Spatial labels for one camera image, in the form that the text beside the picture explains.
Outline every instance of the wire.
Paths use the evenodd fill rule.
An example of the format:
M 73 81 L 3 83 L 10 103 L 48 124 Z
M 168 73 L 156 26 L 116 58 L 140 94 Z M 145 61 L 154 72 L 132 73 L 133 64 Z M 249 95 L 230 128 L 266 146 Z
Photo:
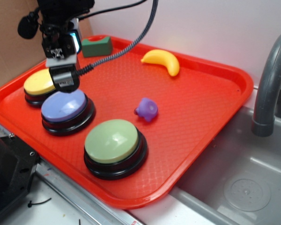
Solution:
M 27 206 L 28 206 L 28 208 L 31 208 L 33 205 L 44 204 L 44 203 L 50 201 L 51 199 L 52 199 L 52 198 L 49 198 L 49 199 L 47 199 L 46 201 L 44 201 L 44 202 L 39 202 L 39 203 L 32 203 L 32 201 L 30 201 Z
M 79 16 L 78 20 L 84 20 L 86 18 L 89 18 L 89 17 L 94 16 L 94 15 L 98 15 L 98 14 L 101 14 L 101 13 L 107 13 L 107 12 L 116 11 L 116 10 L 120 10 L 120 9 L 124 9 L 124 8 L 130 8 L 130 7 L 133 7 L 133 6 L 140 5 L 141 3 L 145 2 L 145 1 L 147 1 L 147 0 L 142 0 L 142 1 L 138 1 L 138 2 L 136 2 L 134 4 L 130 4 L 130 5 L 126 5 L 126 6 L 120 6 L 120 7 L 115 7 L 115 8 L 104 9 L 104 10 L 97 11 L 97 12 L 94 12 L 94 13 L 91 13 L 91 14 Z
M 93 70 L 94 67 L 102 64 L 102 63 L 105 63 L 105 62 L 108 62 L 108 61 L 111 61 L 111 60 L 114 60 L 124 54 L 126 54 L 127 52 L 129 52 L 131 49 L 133 49 L 143 38 L 144 36 L 147 34 L 147 32 L 149 31 L 152 23 L 153 23 L 153 20 L 154 20 L 154 17 L 155 17 L 155 14 L 156 14 L 156 11 L 157 11 L 157 5 L 158 5 L 158 0 L 153 0 L 153 4 L 152 4 L 152 9 L 151 9 L 151 14 L 150 14 L 150 18 L 148 20 L 148 23 L 145 27 L 145 29 L 143 30 L 143 32 L 138 36 L 137 39 L 135 39 L 129 46 L 127 46 L 126 48 L 124 48 L 122 51 L 116 53 L 116 54 L 113 54 L 113 55 L 110 55 L 106 58 L 103 58 L 103 59 L 100 59 L 94 63 L 91 63 L 89 65 L 87 65 L 86 67 L 80 69 L 80 70 L 77 70 L 77 71 L 74 71 L 76 73 L 77 76 L 82 76 L 86 73 L 88 73 L 89 71 Z

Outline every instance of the yellow button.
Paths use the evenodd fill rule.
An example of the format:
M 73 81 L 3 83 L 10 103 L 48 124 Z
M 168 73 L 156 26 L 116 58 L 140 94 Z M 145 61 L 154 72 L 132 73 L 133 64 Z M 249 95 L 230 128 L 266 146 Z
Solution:
M 30 95 L 43 95 L 55 89 L 49 69 L 42 69 L 27 78 L 24 83 L 25 91 Z

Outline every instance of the braided cable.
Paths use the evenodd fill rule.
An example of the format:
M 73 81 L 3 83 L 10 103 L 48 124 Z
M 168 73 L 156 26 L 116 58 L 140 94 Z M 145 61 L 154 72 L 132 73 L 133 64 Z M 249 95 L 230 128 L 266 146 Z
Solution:
M 145 29 L 143 30 L 143 32 L 138 36 L 137 39 L 135 39 L 129 46 L 127 46 L 126 48 L 124 48 L 122 51 L 118 52 L 118 53 L 115 53 L 113 55 L 110 55 L 108 57 L 105 57 L 103 59 L 100 59 L 94 63 L 91 63 L 89 65 L 87 65 L 86 67 L 80 69 L 80 70 L 77 70 L 76 71 L 76 74 L 78 76 L 82 76 L 86 73 L 88 73 L 89 71 L 93 70 L 96 66 L 102 64 L 102 63 L 105 63 L 105 62 L 108 62 L 108 61 L 111 61 L 111 60 L 114 60 L 114 59 L 117 59 L 119 58 L 120 56 L 126 54 L 127 52 L 129 52 L 131 49 L 133 49 L 143 38 L 144 36 L 147 34 L 147 32 L 149 31 L 152 23 L 153 23 L 153 20 L 154 20 L 154 17 L 155 17 L 155 14 L 156 14 L 156 10 L 157 10 L 157 5 L 158 5 L 158 0 L 153 0 L 153 5 L 152 5 L 152 9 L 151 9 L 151 14 L 150 14 L 150 18 L 148 20 L 148 23 L 145 27 Z

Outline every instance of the sink drain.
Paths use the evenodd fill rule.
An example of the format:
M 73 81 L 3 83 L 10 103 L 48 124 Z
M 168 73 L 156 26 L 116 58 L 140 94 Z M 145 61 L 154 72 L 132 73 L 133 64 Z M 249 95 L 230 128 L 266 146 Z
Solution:
M 250 175 L 238 175 L 228 180 L 224 195 L 232 206 L 247 212 L 264 208 L 271 199 L 268 185 Z

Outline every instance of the cardboard box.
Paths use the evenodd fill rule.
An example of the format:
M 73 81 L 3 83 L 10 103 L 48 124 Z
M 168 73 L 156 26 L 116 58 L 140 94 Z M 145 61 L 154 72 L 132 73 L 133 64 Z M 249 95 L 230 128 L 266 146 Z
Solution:
M 0 0 L 0 86 L 45 60 L 41 32 L 30 40 L 17 32 L 22 17 L 36 7 L 37 0 Z M 88 20 L 80 27 L 83 37 L 91 34 Z

